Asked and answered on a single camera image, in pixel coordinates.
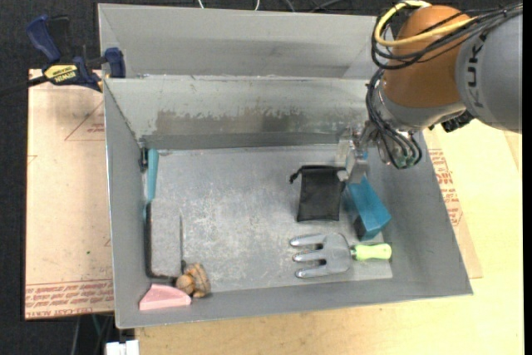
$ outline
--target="yellow-green handle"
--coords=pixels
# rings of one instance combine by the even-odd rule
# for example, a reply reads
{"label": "yellow-green handle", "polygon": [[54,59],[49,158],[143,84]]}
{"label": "yellow-green handle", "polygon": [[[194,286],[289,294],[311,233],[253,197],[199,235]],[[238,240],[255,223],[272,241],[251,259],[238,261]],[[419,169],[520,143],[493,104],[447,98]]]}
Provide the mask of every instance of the yellow-green handle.
{"label": "yellow-green handle", "polygon": [[351,248],[351,255],[355,260],[389,260],[392,256],[392,247],[387,243],[372,245],[357,244]]}

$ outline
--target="bin floor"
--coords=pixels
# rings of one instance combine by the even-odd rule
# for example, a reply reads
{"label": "bin floor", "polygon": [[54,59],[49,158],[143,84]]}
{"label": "bin floor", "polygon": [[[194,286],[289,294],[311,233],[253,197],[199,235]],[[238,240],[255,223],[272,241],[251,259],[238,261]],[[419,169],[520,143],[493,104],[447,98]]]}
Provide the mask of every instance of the bin floor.
{"label": "bin floor", "polygon": [[391,278],[382,260],[353,261],[344,274],[315,279],[294,275],[302,265],[292,257],[301,249],[290,246],[291,238],[338,232],[349,244],[358,242],[344,210],[338,222],[296,221],[301,177],[290,184],[290,175],[302,165],[333,164],[335,154],[335,145],[160,151],[151,210],[153,269],[172,276],[181,259],[201,262],[213,293]]}

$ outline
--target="black square object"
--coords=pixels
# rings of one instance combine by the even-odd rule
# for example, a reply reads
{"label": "black square object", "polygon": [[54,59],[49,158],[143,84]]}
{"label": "black square object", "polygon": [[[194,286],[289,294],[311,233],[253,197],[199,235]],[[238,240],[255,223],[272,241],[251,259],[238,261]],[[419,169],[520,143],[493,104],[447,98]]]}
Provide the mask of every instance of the black square object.
{"label": "black square object", "polygon": [[345,183],[338,179],[342,167],[305,165],[290,178],[292,183],[301,174],[298,222],[306,220],[339,220],[340,198]]}

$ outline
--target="pink eraser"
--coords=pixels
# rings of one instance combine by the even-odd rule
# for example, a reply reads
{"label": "pink eraser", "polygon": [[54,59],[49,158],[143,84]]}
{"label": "pink eraser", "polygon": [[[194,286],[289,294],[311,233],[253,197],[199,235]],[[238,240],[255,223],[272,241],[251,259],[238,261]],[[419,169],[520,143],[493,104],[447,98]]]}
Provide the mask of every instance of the pink eraser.
{"label": "pink eraser", "polygon": [[152,284],[148,292],[139,302],[141,311],[151,309],[174,308],[190,305],[192,299],[184,291],[164,284]]}

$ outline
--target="snail shell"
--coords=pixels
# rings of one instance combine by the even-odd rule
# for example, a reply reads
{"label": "snail shell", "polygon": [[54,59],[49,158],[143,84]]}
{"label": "snail shell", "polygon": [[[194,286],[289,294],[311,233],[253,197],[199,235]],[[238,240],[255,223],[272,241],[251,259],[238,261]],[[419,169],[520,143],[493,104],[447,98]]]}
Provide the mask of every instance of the snail shell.
{"label": "snail shell", "polygon": [[175,287],[177,287],[179,290],[184,291],[190,296],[195,290],[194,279],[188,274],[181,275],[177,278],[177,281],[175,282]]}
{"label": "snail shell", "polygon": [[183,271],[184,275],[189,275],[194,281],[193,297],[203,298],[210,293],[210,281],[202,264],[189,264]]}

